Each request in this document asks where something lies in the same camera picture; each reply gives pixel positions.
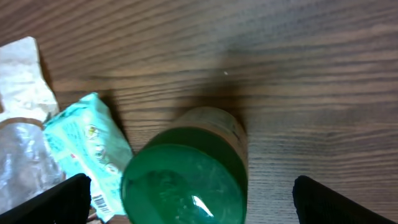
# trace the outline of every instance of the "cylindrical container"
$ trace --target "cylindrical container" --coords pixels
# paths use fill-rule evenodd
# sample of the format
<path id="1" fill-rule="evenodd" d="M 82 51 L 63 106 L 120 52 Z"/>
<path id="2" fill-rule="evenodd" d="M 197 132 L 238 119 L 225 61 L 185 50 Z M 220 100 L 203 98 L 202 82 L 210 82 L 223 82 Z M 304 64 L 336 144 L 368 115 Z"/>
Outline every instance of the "cylindrical container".
<path id="1" fill-rule="evenodd" d="M 246 135 L 229 113 L 195 108 L 156 135 L 126 167 L 124 209 L 133 224 L 242 224 Z"/>

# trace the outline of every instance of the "plastic packet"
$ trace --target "plastic packet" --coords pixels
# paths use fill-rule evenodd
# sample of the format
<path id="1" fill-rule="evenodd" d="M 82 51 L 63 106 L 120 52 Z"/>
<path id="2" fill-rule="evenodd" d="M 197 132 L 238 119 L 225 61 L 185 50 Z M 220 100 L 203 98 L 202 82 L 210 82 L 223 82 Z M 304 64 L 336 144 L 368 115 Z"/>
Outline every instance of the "plastic packet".
<path id="1" fill-rule="evenodd" d="M 45 138 L 67 177 L 91 178 L 91 205 L 107 222 L 125 215 L 120 199 L 121 175 L 131 148 L 96 93 L 83 97 L 45 124 Z"/>
<path id="2" fill-rule="evenodd" d="M 62 181 L 42 131 L 42 123 L 56 113 L 35 39 L 0 47 L 0 214 Z"/>

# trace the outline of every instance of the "teal plastic wrapper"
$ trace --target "teal plastic wrapper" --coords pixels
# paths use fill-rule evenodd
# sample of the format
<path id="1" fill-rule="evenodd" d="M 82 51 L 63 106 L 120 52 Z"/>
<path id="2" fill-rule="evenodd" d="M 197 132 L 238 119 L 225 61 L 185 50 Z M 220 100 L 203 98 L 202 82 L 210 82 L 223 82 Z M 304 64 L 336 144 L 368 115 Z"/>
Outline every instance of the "teal plastic wrapper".
<path id="1" fill-rule="evenodd" d="M 91 178 L 91 205 L 104 222 L 125 215 L 120 181 L 132 158 L 129 144 L 97 93 L 83 97 L 45 124 L 45 138 L 67 177 Z"/>

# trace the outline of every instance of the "wooden table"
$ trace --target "wooden table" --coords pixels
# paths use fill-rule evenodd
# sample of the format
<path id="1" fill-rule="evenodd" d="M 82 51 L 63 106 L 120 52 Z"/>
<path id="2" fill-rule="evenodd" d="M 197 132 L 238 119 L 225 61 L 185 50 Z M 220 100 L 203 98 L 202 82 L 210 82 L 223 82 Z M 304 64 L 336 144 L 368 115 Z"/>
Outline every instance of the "wooden table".
<path id="1" fill-rule="evenodd" d="M 298 223 L 302 174 L 398 222 L 397 1 L 1 0 L 0 44 L 27 35 L 62 108 L 99 92 L 136 152 L 189 108 L 235 114 L 247 223 Z"/>

